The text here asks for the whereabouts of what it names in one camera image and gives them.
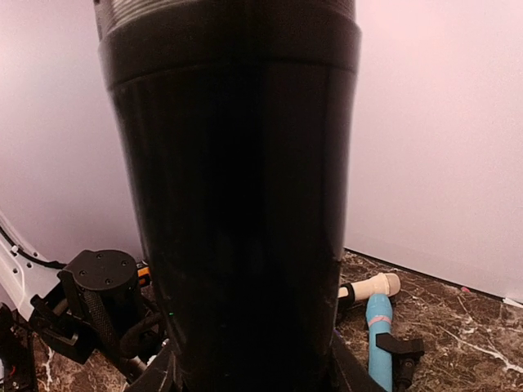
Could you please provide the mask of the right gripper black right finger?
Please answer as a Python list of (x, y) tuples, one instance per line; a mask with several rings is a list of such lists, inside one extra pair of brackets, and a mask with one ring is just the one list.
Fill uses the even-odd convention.
[(367, 373), (340, 336), (334, 336), (329, 360), (327, 391), (385, 392)]

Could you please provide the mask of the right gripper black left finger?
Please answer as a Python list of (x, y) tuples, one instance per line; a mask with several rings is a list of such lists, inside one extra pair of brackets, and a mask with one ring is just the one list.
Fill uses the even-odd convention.
[(172, 348), (164, 346), (145, 372), (126, 392), (178, 392), (181, 384), (177, 380), (176, 359)]

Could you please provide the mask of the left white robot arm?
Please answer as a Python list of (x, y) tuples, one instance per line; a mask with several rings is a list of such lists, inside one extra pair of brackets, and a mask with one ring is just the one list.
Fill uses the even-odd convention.
[(119, 250), (84, 250), (68, 263), (45, 258), (1, 217), (1, 288), (47, 346), (84, 364), (99, 351), (128, 391), (165, 391), (168, 357), (144, 261)]

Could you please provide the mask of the fallen stand holding blue microphone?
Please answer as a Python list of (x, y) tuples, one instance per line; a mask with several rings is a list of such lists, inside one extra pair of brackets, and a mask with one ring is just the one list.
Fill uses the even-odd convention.
[(384, 332), (377, 334), (377, 347), (391, 354), (394, 391), (406, 391), (413, 384), (416, 367), (425, 354), (423, 339), (401, 340)]

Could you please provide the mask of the cream white toy microphone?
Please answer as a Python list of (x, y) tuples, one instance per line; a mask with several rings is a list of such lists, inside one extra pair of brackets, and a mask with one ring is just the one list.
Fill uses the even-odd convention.
[(401, 282), (397, 274), (379, 273), (363, 281), (343, 283), (338, 289), (337, 298), (341, 303), (352, 305), (355, 302), (366, 301), (375, 294), (395, 296), (400, 289)]

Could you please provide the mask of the orange toy microphone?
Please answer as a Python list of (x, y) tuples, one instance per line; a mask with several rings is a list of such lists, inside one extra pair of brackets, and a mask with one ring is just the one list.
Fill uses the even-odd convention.
[(150, 268), (147, 264), (138, 263), (136, 265), (138, 273), (138, 283), (140, 287), (147, 287), (151, 283)]

